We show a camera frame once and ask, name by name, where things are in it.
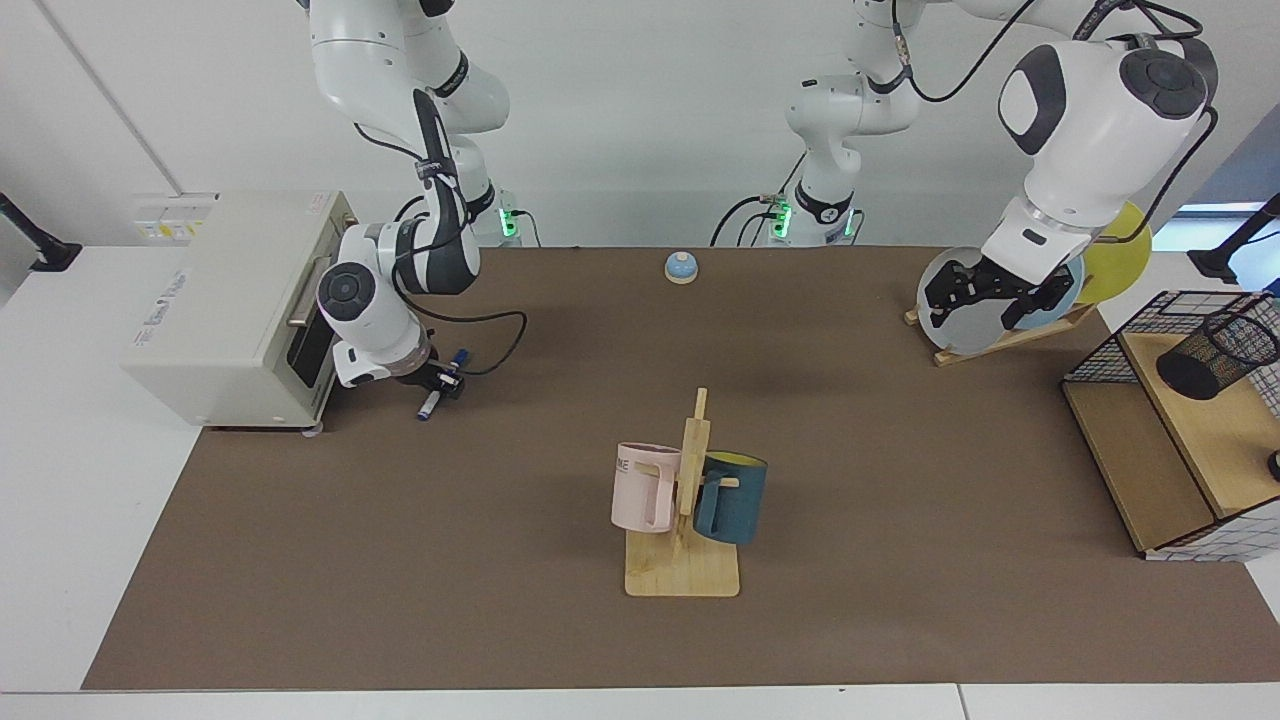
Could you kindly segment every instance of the wire basket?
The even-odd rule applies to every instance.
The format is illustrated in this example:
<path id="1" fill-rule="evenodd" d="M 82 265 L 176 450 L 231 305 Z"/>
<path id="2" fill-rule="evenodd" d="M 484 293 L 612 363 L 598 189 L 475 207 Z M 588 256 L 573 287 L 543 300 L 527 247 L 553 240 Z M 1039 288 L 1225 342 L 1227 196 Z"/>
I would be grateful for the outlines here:
<path id="1" fill-rule="evenodd" d="M 1160 356 L 1161 379 L 1193 400 L 1213 400 L 1238 380 L 1280 360 L 1280 340 L 1238 311 L 1220 311 Z"/>

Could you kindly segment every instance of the mug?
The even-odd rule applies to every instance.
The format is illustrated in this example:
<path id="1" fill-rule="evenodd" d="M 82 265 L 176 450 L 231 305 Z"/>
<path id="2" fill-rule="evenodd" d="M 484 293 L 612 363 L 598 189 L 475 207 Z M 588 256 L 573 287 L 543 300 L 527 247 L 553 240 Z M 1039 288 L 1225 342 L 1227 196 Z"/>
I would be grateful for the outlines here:
<path id="1" fill-rule="evenodd" d="M 613 524 L 636 533 L 666 533 L 676 516 L 680 451 L 663 445 L 618 445 L 613 473 Z"/>
<path id="2" fill-rule="evenodd" d="M 707 454 L 707 475 L 698 498 L 694 529 L 698 534 L 730 544 L 755 538 L 764 500 L 764 474 L 769 464 L 740 452 L 713 450 Z"/>

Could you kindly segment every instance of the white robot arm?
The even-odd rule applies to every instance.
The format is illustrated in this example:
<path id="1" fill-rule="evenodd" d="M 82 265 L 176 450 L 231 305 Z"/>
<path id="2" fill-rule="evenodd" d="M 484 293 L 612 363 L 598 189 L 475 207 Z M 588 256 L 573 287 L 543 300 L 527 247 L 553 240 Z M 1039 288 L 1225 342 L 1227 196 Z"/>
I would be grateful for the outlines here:
<path id="1" fill-rule="evenodd" d="M 1030 24 L 1084 40 L 1098 32 L 1155 33 L 1157 26 L 1121 0 L 865 0 L 854 4 L 855 18 L 846 36 L 845 54 L 852 74 L 822 76 L 801 83 L 787 109 L 787 123 L 806 147 L 800 182 L 788 192 L 783 211 L 785 234 L 773 245 L 815 247 L 845 236 L 851 201 L 861 170 L 861 156 L 850 145 L 854 137 L 908 129 L 920 111 L 913 87 L 906 38 L 919 24 L 925 6 L 952 1 L 966 13 L 992 20 Z M 1085 88 L 1075 88 L 1079 96 Z M 1014 101 L 1002 102 L 1014 111 Z"/>
<path id="2" fill-rule="evenodd" d="M 786 236 L 776 233 L 773 243 L 820 246 L 842 237 L 861 165 L 849 140 L 905 129 L 922 97 L 946 99 L 920 91 L 906 44 L 925 5 L 940 1 L 855 4 L 847 47 L 855 74 L 806 81 L 788 109 L 808 155 L 783 208 L 790 222 L 777 224 Z M 1001 122 L 1034 168 L 982 245 L 983 260 L 950 263 L 922 283 L 933 327 L 960 307 L 1000 301 L 1016 305 L 996 313 L 1007 329 L 1061 297 L 1062 264 L 1115 220 L 1211 111 L 1217 72 L 1203 42 L 1166 32 L 1140 0 L 952 1 L 975 17 L 1071 38 L 1033 49 L 1001 91 Z M 1103 33 L 1112 40 L 1091 41 Z"/>
<path id="3" fill-rule="evenodd" d="M 348 228 L 321 278 L 320 311 L 342 338 L 338 378 L 347 387 L 394 377 L 440 389 L 430 333 L 402 292 L 465 291 L 480 272 L 479 243 L 515 234 L 480 151 L 445 131 L 502 127 L 507 92 L 453 42 L 444 18 L 452 0 L 300 3 L 310 12 L 321 92 L 361 132 L 398 141 L 426 190 L 413 219 Z"/>

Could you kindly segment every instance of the wooden base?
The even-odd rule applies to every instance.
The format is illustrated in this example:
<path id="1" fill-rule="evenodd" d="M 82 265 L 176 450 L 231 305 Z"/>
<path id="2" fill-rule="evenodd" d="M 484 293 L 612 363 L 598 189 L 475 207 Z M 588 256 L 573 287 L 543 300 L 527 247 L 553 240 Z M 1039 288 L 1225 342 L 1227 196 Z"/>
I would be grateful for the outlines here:
<path id="1" fill-rule="evenodd" d="M 631 597 L 737 597 L 737 546 L 707 539 L 691 518 L 659 536 L 627 533 L 626 591 Z"/>
<path id="2" fill-rule="evenodd" d="M 1267 470 L 1280 447 L 1280 423 L 1248 378 L 1208 401 L 1183 397 L 1160 378 L 1156 360 L 1183 340 L 1123 333 L 1120 346 L 1213 514 L 1225 519 L 1280 497 Z"/>
<path id="3" fill-rule="evenodd" d="M 1062 383 L 1062 392 L 1134 547 L 1155 550 L 1213 524 L 1213 512 L 1142 386 Z"/>
<path id="4" fill-rule="evenodd" d="M 737 597 L 737 546 L 704 538 L 694 529 L 694 505 L 710 443 L 707 388 L 698 388 L 694 416 L 676 475 L 676 527 L 663 534 L 627 532 L 626 588 L 631 597 Z M 736 478 L 721 480 L 736 487 Z"/>
<path id="5" fill-rule="evenodd" d="M 941 350 L 933 354 L 933 364 L 938 368 L 946 368 L 947 365 L 955 365 L 957 363 L 964 363 L 965 360 L 973 360 L 974 357 L 982 357 L 984 355 L 991 355 L 992 352 L 1000 352 L 1001 350 L 1009 350 L 1010 347 L 1018 347 L 1019 345 L 1025 345 L 1037 340 L 1043 340 L 1046 337 L 1052 337 L 1068 331 L 1075 329 L 1085 318 L 1097 310 L 1097 305 L 1076 305 L 1071 307 L 1053 323 L 1050 323 L 1042 328 L 1036 328 L 1032 331 L 1010 331 L 1005 333 L 1005 337 L 1000 340 L 996 345 L 992 345 L 987 350 L 978 352 L 977 355 L 956 355 L 950 350 Z M 919 310 L 908 310 L 902 320 L 909 325 L 920 324 Z"/>

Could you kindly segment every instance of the brown table mat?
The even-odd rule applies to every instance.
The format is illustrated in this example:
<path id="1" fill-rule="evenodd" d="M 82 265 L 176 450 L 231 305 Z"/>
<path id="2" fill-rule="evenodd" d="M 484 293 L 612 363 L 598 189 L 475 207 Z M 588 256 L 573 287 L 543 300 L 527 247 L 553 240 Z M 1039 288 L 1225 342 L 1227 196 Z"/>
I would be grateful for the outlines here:
<path id="1" fill-rule="evenodd" d="M 937 369 L 936 250 L 666 252 L 486 251 L 431 306 L 532 324 L 429 424 L 383 382 L 315 439 L 205 432 L 84 688 L 1280 680 L 1243 566 L 1135 557 L 1059 389 L 1101 320 Z M 614 445 L 678 445 L 700 384 L 771 462 L 742 596 L 627 598 Z"/>

